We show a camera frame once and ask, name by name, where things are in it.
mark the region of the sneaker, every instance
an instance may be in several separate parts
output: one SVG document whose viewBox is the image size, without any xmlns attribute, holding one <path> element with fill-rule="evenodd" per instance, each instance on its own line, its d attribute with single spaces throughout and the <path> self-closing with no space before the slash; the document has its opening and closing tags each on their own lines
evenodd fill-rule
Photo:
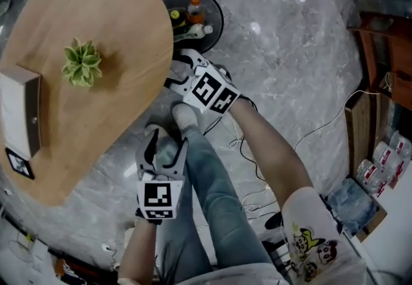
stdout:
<svg viewBox="0 0 412 285">
<path fill-rule="evenodd" d="M 11 3 L 12 3 L 11 0 L 6 0 L 6 1 L 1 1 L 0 2 L 0 16 L 2 16 L 5 12 L 8 11 Z"/>
<path fill-rule="evenodd" d="M 187 126 L 198 126 L 198 119 L 193 109 L 184 103 L 176 104 L 172 108 L 172 115 L 174 121 L 178 124 L 180 131 L 184 130 Z"/>
<path fill-rule="evenodd" d="M 149 135 L 155 129 L 159 130 L 158 137 L 157 137 L 158 140 L 160 140 L 161 138 L 165 138 L 166 136 L 169 136 L 169 133 L 162 126 L 157 125 L 157 124 L 147 125 L 146 128 L 144 129 L 144 135 L 145 136 Z"/>
</svg>

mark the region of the blue jeans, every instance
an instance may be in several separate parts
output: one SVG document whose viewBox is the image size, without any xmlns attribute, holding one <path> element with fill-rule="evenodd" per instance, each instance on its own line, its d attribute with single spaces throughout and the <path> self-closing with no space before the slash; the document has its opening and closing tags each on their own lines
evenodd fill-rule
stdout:
<svg viewBox="0 0 412 285">
<path fill-rule="evenodd" d="M 192 186 L 209 224 L 219 268 L 272 263 L 249 225 L 229 175 L 210 142 L 196 126 L 186 128 L 182 136 L 189 140 L 182 201 L 177 218 L 164 220 L 158 227 L 162 274 L 175 265 L 174 283 L 179 283 L 212 271 L 193 221 Z M 162 138 L 156 162 L 171 163 L 177 149 L 172 138 Z"/>
</svg>

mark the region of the potted plant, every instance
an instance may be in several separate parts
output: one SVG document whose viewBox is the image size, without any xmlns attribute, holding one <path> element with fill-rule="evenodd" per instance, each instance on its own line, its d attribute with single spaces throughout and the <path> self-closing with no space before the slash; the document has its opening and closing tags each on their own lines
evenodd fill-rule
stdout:
<svg viewBox="0 0 412 285">
<path fill-rule="evenodd" d="M 64 48 L 64 54 L 66 65 L 62 68 L 62 73 L 73 86 L 91 87 L 95 78 L 102 76 L 98 68 L 101 58 L 92 41 L 81 44 L 74 38 L 71 47 Z"/>
</svg>

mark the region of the round black tray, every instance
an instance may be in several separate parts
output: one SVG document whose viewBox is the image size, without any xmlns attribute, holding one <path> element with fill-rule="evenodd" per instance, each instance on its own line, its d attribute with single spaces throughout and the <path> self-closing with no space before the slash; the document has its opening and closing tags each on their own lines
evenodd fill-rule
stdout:
<svg viewBox="0 0 412 285">
<path fill-rule="evenodd" d="M 211 25 L 213 32 L 201 39 L 187 39 L 178 41 L 174 44 L 174 48 L 192 48 L 199 53 L 205 53 L 210 50 L 219 41 L 223 32 L 223 12 L 216 0 L 200 0 L 205 5 L 205 25 Z M 163 0 L 167 9 L 184 7 L 187 8 L 191 0 Z"/>
</svg>

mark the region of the tile floor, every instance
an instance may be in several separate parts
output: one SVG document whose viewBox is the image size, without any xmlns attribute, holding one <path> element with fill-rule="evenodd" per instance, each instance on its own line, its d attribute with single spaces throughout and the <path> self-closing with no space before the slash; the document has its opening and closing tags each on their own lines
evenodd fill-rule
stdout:
<svg viewBox="0 0 412 285">
<path fill-rule="evenodd" d="M 0 51 L 27 0 L 12 0 L 11 9 L 0 17 Z M 225 15 L 220 41 L 205 56 L 224 64 L 239 90 L 249 96 L 261 114 L 295 146 L 310 131 L 330 121 L 362 77 L 357 47 L 346 31 L 357 0 L 217 0 Z M 181 64 L 173 64 L 173 75 L 184 76 Z M 124 176 L 134 162 L 148 119 L 170 117 L 170 103 L 178 97 L 164 89 L 152 106 L 96 162 L 89 174 L 60 207 L 43 207 L 19 191 L 2 173 L 0 191 L 6 209 L 25 227 L 50 246 L 109 268 L 110 254 L 103 242 L 118 249 L 121 258 L 124 230 L 133 222 L 136 209 L 135 181 Z M 214 120 L 205 115 L 202 127 Z M 242 159 L 229 143 L 236 138 L 230 118 L 207 135 L 224 162 L 241 199 L 264 184 L 254 175 L 254 166 Z M 297 149 L 315 188 L 327 193 L 348 172 L 346 124 L 341 115 L 330 126 L 310 136 Z M 249 196 L 245 204 L 273 201 L 268 190 Z M 210 235 L 197 200 L 194 218 L 208 254 L 213 260 Z M 250 212 L 256 217 L 278 210 L 276 204 Z M 264 237 L 270 216 L 251 221 Z"/>
</svg>

